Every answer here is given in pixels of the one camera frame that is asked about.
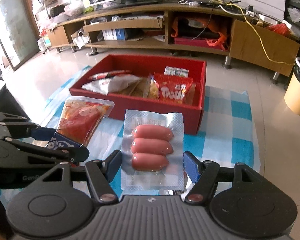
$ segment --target wooden tv stand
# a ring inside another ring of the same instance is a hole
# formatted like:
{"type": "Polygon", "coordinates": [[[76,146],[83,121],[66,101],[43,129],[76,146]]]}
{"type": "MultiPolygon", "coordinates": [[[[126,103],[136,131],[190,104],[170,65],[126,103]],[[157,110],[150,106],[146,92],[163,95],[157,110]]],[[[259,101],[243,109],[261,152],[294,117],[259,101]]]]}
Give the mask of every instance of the wooden tv stand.
{"type": "Polygon", "coordinates": [[[90,43],[86,44],[85,46],[91,47],[94,54],[98,53],[98,48],[169,49],[206,52],[226,56],[226,68],[230,67],[231,58],[237,58],[271,69],[275,71],[276,74],[280,73],[285,76],[289,76],[299,49],[299,44],[297,42],[259,26],[255,26],[263,40],[263,44],[269,57],[275,61],[284,61],[289,64],[273,63],[266,58],[258,36],[253,31],[251,26],[244,22],[244,18],[242,16],[230,15],[218,8],[213,9],[212,13],[214,15],[230,17],[233,19],[230,34],[230,49],[228,51],[222,51],[214,48],[174,44],[174,39],[171,37],[171,27],[176,15],[181,15],[182,13],[196,13],[198,16],[200,16],[200,14],[203,13],[210,14],[211,10],[212,8],[190,7],[188,5],[180,5],[178,3],[162,3],[112,10],[98,10],[57,25],[53,30],[48,31],[48,36],[52,47],[57,48],[58,51],[60,47],[65,46],[71,46],[74,50],[74,44],[72,42],[71,35],[83,27],[85,32],[88,33],[90,39],[90,43]],[[147,14],[151,12],[162,13],[164,15],[164,19],[161,21],[157,19],[135,19],[90,25],[91,19],[97,17],[130,13],[147,14]],[[138,41],[97,41],[97,35],[102,30],[128,28],[164,28],[166,38],[164,42],[158,41],[152,37],[144,38],[138,41]]]}

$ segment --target red box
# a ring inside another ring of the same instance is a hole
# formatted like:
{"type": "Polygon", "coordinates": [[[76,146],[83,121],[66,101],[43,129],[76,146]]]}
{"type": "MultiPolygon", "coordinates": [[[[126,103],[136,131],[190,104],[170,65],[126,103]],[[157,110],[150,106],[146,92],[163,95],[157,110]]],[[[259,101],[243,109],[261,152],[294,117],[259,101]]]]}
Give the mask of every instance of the red box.
{"type": "Polygon", "coordinates": [[[202,119],[205,85],[205,61],[146,55],[108,55],[80,78],[70,88],[70,93],[73,96],[85,96],[114,101],[115,106],[109,117],[119,120],[124,120],[126,109],[157,112],[160,114],[182,113],[185,133],[195,135],[197,134],[202,119]],[[164,73],[166,66],[189,70],[189,77],[192,77],[194,83],[196,83],[192,106],[114,93],[109,93],[105,96],[81,88],[82,85],[90,82],[88,77],[97,73],[111,70],[131,70],[132,74],[136,76],[147,77],[150,73],[164,73]]]}

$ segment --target sausage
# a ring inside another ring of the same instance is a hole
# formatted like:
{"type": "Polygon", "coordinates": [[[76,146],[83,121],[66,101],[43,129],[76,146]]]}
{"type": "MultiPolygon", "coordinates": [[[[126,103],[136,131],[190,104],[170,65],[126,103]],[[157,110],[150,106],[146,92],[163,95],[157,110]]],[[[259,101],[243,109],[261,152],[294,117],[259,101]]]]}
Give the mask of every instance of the sausage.
{"type": "Polygon", "coordinates": [[[135,153],[132,156],[132,167],[136,171],[160,171],[169,164],[163,155],[135,153]]]}
{"type": "Polygon", "coordinates": [[[158,139],[170,141],[173,138],[172,131],[162,125],[142,124],[132,131],[134,138],[158,139]]]}
{"type": "Polygon", "coordinates": [[[131,144],[132,153],[151,153],[167,155],[173,153],[169,142],[158,139],[135,138],[131,144]]]}

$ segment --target trash can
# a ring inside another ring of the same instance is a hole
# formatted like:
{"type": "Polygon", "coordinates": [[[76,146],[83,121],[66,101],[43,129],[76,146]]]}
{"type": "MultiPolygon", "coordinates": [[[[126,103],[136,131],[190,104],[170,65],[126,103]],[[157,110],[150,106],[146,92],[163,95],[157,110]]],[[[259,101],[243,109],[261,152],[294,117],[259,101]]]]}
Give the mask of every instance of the trash can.
{"type": "Polygon", "coordinates": [[[296,58],[293,76],[284,95],[284,101],[295,114],[300,115],[300,57],[296,58]]]}

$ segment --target tiled floor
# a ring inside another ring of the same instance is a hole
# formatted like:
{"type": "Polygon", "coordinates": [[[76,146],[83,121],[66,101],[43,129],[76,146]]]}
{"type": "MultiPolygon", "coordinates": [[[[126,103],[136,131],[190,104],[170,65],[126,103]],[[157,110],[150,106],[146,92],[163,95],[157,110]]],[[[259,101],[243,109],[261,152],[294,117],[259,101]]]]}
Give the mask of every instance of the tiled floor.
{"type": "MultiPolygon", "coordinates": [[[[95,65],[108,53],[163,54],[163,50],[108,50],[89,57],[90,49],[60,54],[55,50],[37,56],[7,80],[7,87],[35,120],[45,106],[45,100],[74,73],[86,65],[95,65]]],[[[204,54],[207,60],[207,85],[250,96],[261,160],[261,173],[287,193],[298,205],[298,218],[291,236],[300,240],[300,116],[295,115],[283,100],[283,85],[273,85],[273,72],[245,62],[233,61],[233,69],[222,67],[223,57],[204,54]]]]}

